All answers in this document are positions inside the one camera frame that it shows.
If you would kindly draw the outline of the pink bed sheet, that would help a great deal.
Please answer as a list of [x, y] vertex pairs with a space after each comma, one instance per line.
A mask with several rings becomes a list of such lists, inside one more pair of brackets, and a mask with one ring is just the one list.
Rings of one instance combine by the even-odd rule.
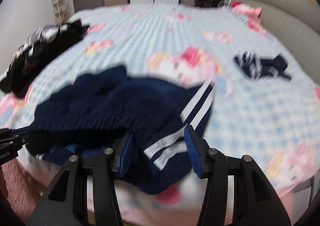
[[[59, 167], [37, 159], [14, 159], [1, 166], [1, 192], [13, 211], [28, 223], [37, 202], [56, 175]], [[290, 218], [300, 216], [294, 209], [302, 204], [294, 188], [315, 177], [319, 183], [319, 166], [302, 155], [289, 165], [289, 154], [273, 156], [267, 178], [274, 184]], [[207, 181], [194, 172], [159, 195], [147, 195], [139, 188], [117, 180], [116, 195], [122, 219], [135, 225], [195, 225], [198, 221]]]

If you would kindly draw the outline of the pink plush toy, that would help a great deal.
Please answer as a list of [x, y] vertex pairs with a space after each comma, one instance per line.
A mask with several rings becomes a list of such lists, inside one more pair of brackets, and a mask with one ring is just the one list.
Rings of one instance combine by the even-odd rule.
[[233, 2], [231, 4], [231, 8], [237, 13], [251, 18], [259, 18], [262, 13], [261, 7], [253, 7], [240, 1]]

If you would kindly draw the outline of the blue checkered cartoon blanket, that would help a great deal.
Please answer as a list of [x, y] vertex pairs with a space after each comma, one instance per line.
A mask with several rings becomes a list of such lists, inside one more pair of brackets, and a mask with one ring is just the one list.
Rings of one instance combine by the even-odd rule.
[[[1, 126], [29, 125], [38, 104], [81, 74], [116, 64], [130, 75], [158, 74], [190, 84], [212, 78], [215, 101], [204, 137], [228, 156], [252, 156], [266, 173], [274, 155], [319, 166], [319, 87], [270, 32], [227, 8], [126, 5], [83, 10], [88, 35], [35, 79], [27, 97], [1, 95]], [[283, 78], [250, 80], [233, 62], [244, 51], [287, 60]]]

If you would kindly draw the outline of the grey padded headboard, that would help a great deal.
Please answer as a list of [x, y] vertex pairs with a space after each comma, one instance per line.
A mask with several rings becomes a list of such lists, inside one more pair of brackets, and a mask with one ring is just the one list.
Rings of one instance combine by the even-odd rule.
[[261, 6], [262, 25], [312, 77], [319, 72], [319, 5], [310, 0], [232, 0]]

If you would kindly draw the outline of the small navy striped garment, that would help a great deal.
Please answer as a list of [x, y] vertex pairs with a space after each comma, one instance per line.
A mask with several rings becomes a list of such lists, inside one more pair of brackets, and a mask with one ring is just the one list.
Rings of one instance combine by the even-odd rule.
[[274, 58], [260, 58], [254, 51], [244, 51], [241, 55], [235, 55], [233, 62], [250, 80], [262, 78], [292, 80], [292, 76], [286, 72], [288, 63], [282, 54]]

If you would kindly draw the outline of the navy striped sweater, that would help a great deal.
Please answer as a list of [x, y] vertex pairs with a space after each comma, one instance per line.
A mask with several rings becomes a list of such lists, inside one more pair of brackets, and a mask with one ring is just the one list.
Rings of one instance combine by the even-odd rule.
[[128, 136], [118, 177], [157, 195], [191, 171], [184, 130], [203, 136], [214, 97], [209, 81], [184, 88], [122, 65], [84, 74], [37, 106], [27, 150], [60, 166]]

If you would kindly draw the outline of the white shelf rack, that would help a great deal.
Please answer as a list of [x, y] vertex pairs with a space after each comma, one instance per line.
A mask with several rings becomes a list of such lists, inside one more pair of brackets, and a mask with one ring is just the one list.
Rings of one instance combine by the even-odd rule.
[[52, 0], [53, 14], [56, 23], [65, 23], [68, 19], [67, 0]]

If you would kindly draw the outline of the black and white clothes pile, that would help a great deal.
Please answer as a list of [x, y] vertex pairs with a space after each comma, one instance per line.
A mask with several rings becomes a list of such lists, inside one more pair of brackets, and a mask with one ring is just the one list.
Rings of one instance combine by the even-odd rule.
[[14, 54], [6, 75], [1, 79], [1, 91], [24, 98], [33, 80], [49, 63], [80, 42], [89, 27], [76, 20], [36, 29]]

